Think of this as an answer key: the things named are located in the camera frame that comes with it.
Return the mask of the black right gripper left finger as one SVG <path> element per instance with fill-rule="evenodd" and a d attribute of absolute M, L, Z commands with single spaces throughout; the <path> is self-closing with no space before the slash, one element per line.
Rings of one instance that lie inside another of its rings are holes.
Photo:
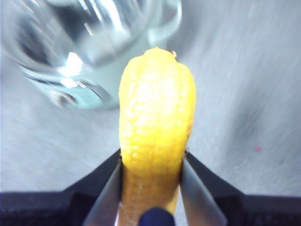
<path fill-rule="evenodd" d="M 121 197 L 122 162 L 116 151 L 62 191 L 1 192 L 2 226 L 112 226 Z"/>

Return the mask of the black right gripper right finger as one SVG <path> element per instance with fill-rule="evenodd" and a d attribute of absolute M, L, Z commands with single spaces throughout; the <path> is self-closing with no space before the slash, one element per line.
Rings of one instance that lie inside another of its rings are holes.
<path fill-rule="evenodd" d="M 181 195 L 190 226 L 299 226 L 300 197 L 250 195 L 213 173 L 186 151 Z"/>

